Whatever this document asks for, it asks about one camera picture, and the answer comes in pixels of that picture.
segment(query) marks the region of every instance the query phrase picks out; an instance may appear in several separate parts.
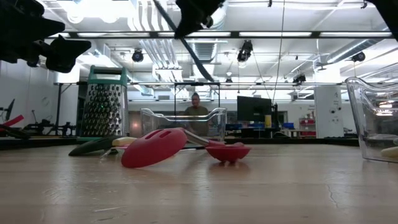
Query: small red bowl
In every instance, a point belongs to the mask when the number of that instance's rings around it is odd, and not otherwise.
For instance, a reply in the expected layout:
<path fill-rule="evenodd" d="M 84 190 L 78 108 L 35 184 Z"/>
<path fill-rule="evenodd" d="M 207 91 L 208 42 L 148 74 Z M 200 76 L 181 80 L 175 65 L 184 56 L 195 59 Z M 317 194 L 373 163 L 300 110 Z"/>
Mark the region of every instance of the small red bowl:
<path fill-rule="evenodd" d="M 242 143 L 236 143 L 230 146 L 206 147 L 208 153 L 221 162 L 236 162 L 238 159 L 243 159 L 249 154 L 250 149 L 250 147 L 245 147 Z"/>

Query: pipe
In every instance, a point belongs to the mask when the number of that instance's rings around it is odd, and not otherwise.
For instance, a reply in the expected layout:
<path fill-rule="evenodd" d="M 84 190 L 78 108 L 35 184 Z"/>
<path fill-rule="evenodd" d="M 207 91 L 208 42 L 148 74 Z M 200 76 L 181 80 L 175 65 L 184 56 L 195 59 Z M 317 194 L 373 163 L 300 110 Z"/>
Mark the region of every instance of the pipe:
<path fill-rule="evenodd" d="M 317 24 L 312 27 L 312 31 L 316 30 L 320 25 L 322 25 L 329 17 L 334 14 L 339 7 L 341 7 L 347 0 L 340 0 L 340 2 L 336 5 L 336 8 L 330 11 L 323 19 L 321 19 Z"/>
<path fill-rule="evenodd" d="M 365 80 L 365 79 L 368 79 L 368 78 L 371 78 L 371 77 L 374 77 L 377 75 L 383 75 L 385 73 L 397 70 L 397 65 L 398 65 L 398 62 L 393 63 L 392 65 L 385 66 L 384 68 L 381 68 L 375 72 L 368 72 L 368 73 L 365 73 L 362 75 L 358 75 L 357 78 L 362 78 L 363 80 Z"/>
<path fill-rule="evenodd" d="M 160 58 L 160 61 L 163 64 L 164 68 L 168 68 L 169 66 L 167 65 L 166 59 L 164 58 L 162 49 L 160 49 L 160 47 L 159 47 L 159 43 L 157 42 L 157 40 L 151 40 L 151 42 L 152 42 L 152 46 L 153 46 L 156 54 L 158 55 L 158 57 Z"/>
<path fill-rule="evenodd" d="M 160 1 L 160 5 L 164 9 L 167 9 L 167 0 L 161 0 Z M 164 31 L 169 31 L 170 30 L 169 25 L 167 24 L 166 20 L 163 17 L 162 17 L 162 19 L 160 21 L 160 24 L 161 24 L 161 26 L 162 26 Z M 178 61 L 177 61 L 177 56 L 175 55 L 175 52 L 174 52 L 174 47 L 173 47 L 172 40 L 170 40 L 170 39 L 165 40 L 164 49 L 165 49 L 166 52 L 169 53 L 169 55 L 168 55 L 169 56 L 169 63 L 172 64 L 173 68 L 179 68 Z"/>
<path fill-rule="evenodd" d="M 157 15 L 157 10 L 156 10 L 156 7 L 151 7 L 151 10 L 152 10 L 152 14 L 151 14 L 151 17 L 150 17 L 150 24 L 152 25 L 152 27 L 154 28 L 154 30 L 160 30 L 160 27 L 159 27 L 159 23 L 158 23 L 158 15 Z M 164 57 L 163 57 L 163 53 L 161 52 L 161 50 L 160 50 L 160 59 L 161 60 L 164 60 L 164 62 L 167 64 L 167 61 L 166 60 L 168 60 L 169 61 L 169 65 L 170 66 L 174 66 L 174 65 L 172 65 L 172 59 L 171 59 L 171 56 L 170 56 L 170 54 L 169 54 L 169 51 L 168 51 L 168 49 L 167 49 L 167 47 L 166 47 L 166 45 L 165 45 L 165 42 L 164 42 L 164 40 L 155 40 L 155 42 L 156 42 L 156 45 L 159 47 L 159 43 L 161 44 L 161 46 L 163 46 L 163 48 L 164 48 L 164 50 L 165 50 L 165 55 L 166 55 L 166 59 L 164 59 Z"/>
<path fill-rule="evenodd" d="M 160 65 L 159 68 L 165 68 L 165 67 L 167 67 L 167 64 L 164 65 L 164 64 L 162 63 L 162 61 L 159 60 L 158 55 L 157 55 L 157 52 L 156 52 L 155 49 L 153 48 L 153 46 L 152 46 L 152 44 L 151 44 L 151 41 L 148 41 L 148 40 L 147 40 L 147 41 L 146 41 L 146 44 L 147 44 L 146 46 L 147 46 L 148 50 L 152 52 L 152 54 L 153 54 L 153 56 L 154 56 L 154 58 L 155 58 L 156 63 L 157 63 L 158 65 Z"/>
<path fill-rule="evenodd" d="M 148 46 L 146 45 L 146 41 L 144 40 L 140 40 L 139 43 L 142 45 L 142 48 L 145 49 L 145 51 L 147 52 L 148 56 L 150 57 L 150 59 L 152 60 L 152 62 L 154 64 L 157 65 L 158 68 L 161 68 L 162 65 L 160 63 L 158 63 L 158 61 L 156 60 L 156 58 L 153 56 L 152 52 L 149 50 Z"/>
<path fill-rule="evenodd" d="M 177 27 L 175 26 L 173 20 L 170 18 L 170 16 L 167 14 L 167 12 L 164 10 L 164 8 L 160 5 L 160 3 L 157 0 L 154 0 L 154 4 L 157 8 L 157 10 L 159 10 L 160 14 L 162 15 L 162 17 L 166 20 L 167 24 L 172 28 L 172 30 L 177 30 Z M 184 45 L 184 47 L 186 48 L 186 50 L 189 52 L 189 54 L 191 55 L 193 61 L 195 62 L 195 64 L 197 65 L 200 73 L 203 75 L 204 78 L 206 78 L 207 80 L 213 82 L 214 79 L 213 77 L 206 71 L 205 67 L 203 66 L 203 64 L 200 62 L 199 58 L 197 57 L 197 55 L 194 53 L 194 51 L 192 50 L 192 48 L 189 46 L 189 44 L 187 43 L 187 41 L 184 38 L 180 38 L 182 45 Z"/>
<path fill-rule="evenodd" d="M 175 68 L 175 65 L 173 63 L 173 58 L 170 55 L 169 49 L 167 48 L 167 44 L 165 43 L 164 40 L 160 41 L 160 44 L 162 45 L 163 49 L 164 49 L 164 53 L 166 54 L 167 60 L 169 61 L 169 65 L 172 68 Z"/>
<path fill-rule="evenodd" d="M 227 7 L 228 1 L 224 2 L 223 7 L 217 9 L 217 11 L 211 15 L 214 22 L 213 26 L 210 28 L 211 30 L 221 30 L 223 28 Z M 194 43 L 192 44 L 192 49 L 198 56 L 199 60 L 204 63 L 210 63 L 216 56 L 217 46 L 217 44 Z"/>
<path fill-rule="evenodd" d="M 376 30 L 386 31 L 388 30 L 388 27 L 385 24 L 381 24 L 376 28 Z M 324 65 L 338 63 L 342 60 L 345 60 L 349 57 L 352 57 L 360 53 L 361 51 L 379 43 L 380 41 L 382 41 L 382 39 L 354 40 L 351 43 L 345 45 L 344 47 L 340 48 L 339 50 L 327 56 L 326 58 L 327 63 L 325 63 Z M 292 70 L 291 73 L 294 73 L 296 70 L 304 72 L 310 68 L 313 68 L 313 62 L 304 63 L 303 65 L 297 67 L 295 70 Z"/>
<path fill-rule="evenodd" d="M 180 66 L 178 65 L 177 55 L 176 55 L 176 53 L 174 51 L 172 40 L 167 39 L 166 41 L 167 41 L 167 43 L 169 45 L 170 54 L 171 54 L 171 56 L 173 58 L 172 60 L 173 60 L 173 64 L 174 64 L 175 68 L 180 68 Z"/>
<path fill-rule="evenodd" d="M 389 30 L 388 26 L 382 24 L 377 27 L 376 30 L 387 31 Z M 368 40 L 354 40 L 348 45 L 340 48 L 336 52 L 333 52 L 327 57 L 328 63 L 337 63 L 349 57 L 352 57 L 361 51 L 378 44 L 382 41 L 382 39 L 368 39 Z"/>
<path fill-rule="evenodd" d="M 273 2 L 272 8 L 283 8 L 286 9 L 296 9 L 296 10 L 308 10 L 308 11 L 329 11 L 329 10 L 349 10 L 349 9 L 360 9 L 363 2 L 358 2 L 357 4 L 350 4 L 349 6 L 305 6 L 306 4 L 314 4 L 314 2 Z M 268 1 L 253 1 L 253 2 L 230 2 L 231 7 L 268 7 Z M 375 8 L 375 5 L 368 4 L 367 8 Z"/>

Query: computer monitor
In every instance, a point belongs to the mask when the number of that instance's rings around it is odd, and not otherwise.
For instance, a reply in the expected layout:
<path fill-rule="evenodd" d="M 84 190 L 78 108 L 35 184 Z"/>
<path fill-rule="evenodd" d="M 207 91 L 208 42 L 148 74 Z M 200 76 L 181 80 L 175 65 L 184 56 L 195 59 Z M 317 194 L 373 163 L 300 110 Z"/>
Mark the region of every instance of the computer monitor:
<path fill-rule="evenodd" d="M 266 115 L 272 114 L 272 100 L 238 96 L 238 121 L 265 122 Z"/>

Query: man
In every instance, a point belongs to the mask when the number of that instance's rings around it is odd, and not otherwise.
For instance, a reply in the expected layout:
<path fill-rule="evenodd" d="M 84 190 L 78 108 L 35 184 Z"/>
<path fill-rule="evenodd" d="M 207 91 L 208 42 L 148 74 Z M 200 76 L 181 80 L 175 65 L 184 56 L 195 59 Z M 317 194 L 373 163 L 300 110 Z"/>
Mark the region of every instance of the man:
<path fill-rule="evenodd" d="M 200 106 L 200 97 L 198 93 L 192 95 L 192 106 L 188 107 L 184 115 L 185 116 L 206 116 L 209 113 L 207 108 Z M 199 136 L 207 136 L 208 123 L 205 121 L 192 121 L 189 122 L 187 129 Z"/>

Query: floor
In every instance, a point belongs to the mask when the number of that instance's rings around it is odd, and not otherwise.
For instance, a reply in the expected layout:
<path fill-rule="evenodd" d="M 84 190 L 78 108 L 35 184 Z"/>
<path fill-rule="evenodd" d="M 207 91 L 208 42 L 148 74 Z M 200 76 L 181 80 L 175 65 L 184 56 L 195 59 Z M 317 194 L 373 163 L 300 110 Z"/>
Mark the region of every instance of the floor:
<path fill-rule="evenodd" d="M 254 146 L 236 166 L 182 151 L 146 169 L 68 157 L 73 146 L 0 151 L 4 223 L 397 223 L 398 164 L 356 147 Z"/>

